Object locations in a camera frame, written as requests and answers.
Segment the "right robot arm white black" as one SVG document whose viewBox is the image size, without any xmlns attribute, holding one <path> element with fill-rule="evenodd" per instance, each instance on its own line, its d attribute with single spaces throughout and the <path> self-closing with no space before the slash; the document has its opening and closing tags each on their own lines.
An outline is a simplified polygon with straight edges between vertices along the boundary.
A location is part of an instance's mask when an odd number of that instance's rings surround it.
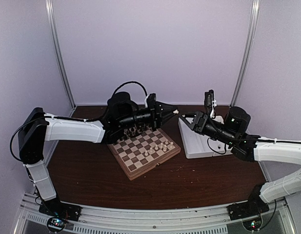
<svg viewBox="0 0 301 234">
<path fill-rule="evenodd" d="M 278 140 L 246 133 L 251 116 L 242 108 L 231 107 L 220 123 L 210 117 L 209 109 L 182 114 L 180 119 L 199 134 L 226 144 L 242 161 L 276 161 L 301 166 L 301 141 Z M 255 215 L 263 203 L 301 191 L 301 168 L 272 182 L 257 185 L 244 205 L 248 215 Z"/>
</svg>

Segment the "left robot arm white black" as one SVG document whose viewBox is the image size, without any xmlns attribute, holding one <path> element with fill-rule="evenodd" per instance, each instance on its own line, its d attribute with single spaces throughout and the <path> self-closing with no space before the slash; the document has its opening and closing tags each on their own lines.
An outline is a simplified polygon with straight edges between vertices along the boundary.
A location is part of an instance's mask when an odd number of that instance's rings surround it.
<svg viewBox="0 0 301 234">
<path fill-rule="evenodd" d="M 175 105 L 157 101 L 156 94 L 146 96 L 145 106 L 139 107 L 128 92 L 118 92 L 107 101 L 107 111 L 99 118 L 60 117 L 35 108 L 18 133 L 20 160 L 27 168 L 45 208 L 53 216 L 64 212 L 55 187 L 44 163 L 46 141 L 69 140 L 111 144 L 125 135 L 126 130 L 139 125 L 160 128 L 178 114 Z"/>
</svg>

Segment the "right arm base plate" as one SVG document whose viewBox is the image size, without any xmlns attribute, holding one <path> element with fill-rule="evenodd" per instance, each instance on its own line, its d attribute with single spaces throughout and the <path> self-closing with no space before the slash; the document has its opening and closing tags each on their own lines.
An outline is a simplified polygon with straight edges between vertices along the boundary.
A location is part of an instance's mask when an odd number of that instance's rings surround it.
<svg viewBox="0 0 301 234">
<path fill-rule="evenodd" d="M 265 213 L 269 211 L 269 206 L 265 203 L 260 204 L 253 201 L 247 201 L 231 204 L 227 209 L 230 219 L 237 220 Z"/>
</svg>

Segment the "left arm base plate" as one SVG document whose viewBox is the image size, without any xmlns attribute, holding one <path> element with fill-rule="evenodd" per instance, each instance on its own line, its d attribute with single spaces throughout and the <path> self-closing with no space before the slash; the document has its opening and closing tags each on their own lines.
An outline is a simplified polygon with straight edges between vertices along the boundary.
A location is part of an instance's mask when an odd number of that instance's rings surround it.
<svg viewBox="0 0 301 234">
<path fill-rule="evenodd" d="M 39 212 L 65 220 L 78 221 L 81 214 L 81 206 L 62 202 L 46 202 L 40 205 Z"/>
</svg>

